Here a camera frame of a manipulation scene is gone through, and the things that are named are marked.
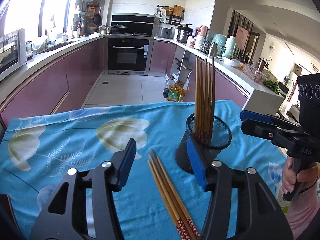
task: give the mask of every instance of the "blue gripper pad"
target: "blue gripper pad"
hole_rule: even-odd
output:
[[[122,151],[116,152],[110,160],[114,168],[117,170],[117,174],[115,174],[115,176],[117,177],[116,185],[119,191],[127,183],[134,157],[136,156],[136,151],[136,141],[131,138],[126,148]]]
[[[187,141],[187,152],[191,167],[196,176],[196,182],[202,188],[202,190],[206,191],[208,183],[205,177],[205,167],[200,159],[198,149],[192,139],[188,139]]]
[[[256,121],[266,122],[266,123],[272,124],[269,116],[264,115],[264,114],[258,114],[258,113],[247,111],[247,110],[244,110],[240,113],[240,119],[242,122],[247,119],[251,119],[251,120],[256,120]]]

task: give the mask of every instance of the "red patterned chopstick end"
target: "red patterned chopstick end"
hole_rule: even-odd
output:
[[[177,225],[177,231],[181,237],[182,240],[191,240],[190,234],[188,233],[187,229],[184,226],[184,223],[182,222],[181,219],[177,220],[178,225]]]
[[[192,222],[192,220],[188,219],[188,223],[189,223],[193,233],[195,234],[196,238],[199,239],[200,238],[200,233],[199,233],[198,229],[196,228],[196,226],[194,225],[194,223]]]

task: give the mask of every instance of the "black mesh pencil cup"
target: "black mesh pencil cup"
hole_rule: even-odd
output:
[[[194,119],[195,114],[192,114],[188,117],[186,123],[186,132],[184,133],[180,145],[174,155],[178,166],[184,171],[191,174],[193,174],[193,170],[191,168],[189,156],[187,153],[187,140],[189,138],[193,137],[195,139],[195,141],[200,146],[202,154],[204,154],[206,160],[209,160],[211,162],[217,157],[221,150],[227,148],[230,145],[232,138],[229,127],[220,118],[215,116],[213,119],[211,143],[206,144],[202,141],[199,141],[194,136]]]

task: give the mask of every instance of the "camera lens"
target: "camera lens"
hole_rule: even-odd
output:
[[[310,84],[307,84],[306,85],[306,96],[307,98],[312,98],[312,95],[313,95],[313,89],[312,89],[312,86]]]
[[[301,96],[304,95],[304,87],[302,85],[300,85],[300,87],[299,87],[299,93]]]
[[[316,95],[317,99],[320,98],[320,86],[319,85],[316,85],[316,87],[315,87],[315,95]]]

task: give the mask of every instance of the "human hand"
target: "human hand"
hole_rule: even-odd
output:
[[[293,158],[287,157],[284,170],[282,171],[282,191],[284,194],[294,190],[296,180],[305,183],[302,190],[311,187],[316,182],[319,174],[318,163],[312,163],[310,168],[296,174],[292,169],[292,160]]]

